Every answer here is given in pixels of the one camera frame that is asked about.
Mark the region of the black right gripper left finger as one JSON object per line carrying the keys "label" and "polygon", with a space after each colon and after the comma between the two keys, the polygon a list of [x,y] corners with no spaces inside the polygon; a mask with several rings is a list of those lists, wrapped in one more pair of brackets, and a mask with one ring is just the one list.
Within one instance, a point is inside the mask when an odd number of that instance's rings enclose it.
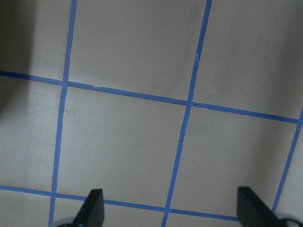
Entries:
{"label": "black right gripper left finger", "polygon": [[72,221],[72,227],[102,227],[105,219],[102,189],[92,189]]}

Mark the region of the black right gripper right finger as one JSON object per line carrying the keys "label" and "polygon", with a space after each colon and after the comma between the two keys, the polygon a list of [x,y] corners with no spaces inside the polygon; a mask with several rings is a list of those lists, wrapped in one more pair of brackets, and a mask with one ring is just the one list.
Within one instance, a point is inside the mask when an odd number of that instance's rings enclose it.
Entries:
{"label": "black right gripper right finger", "polygon": [[237,218],[243,227],[286,227],[268,206],[247,186],[237,189]]}

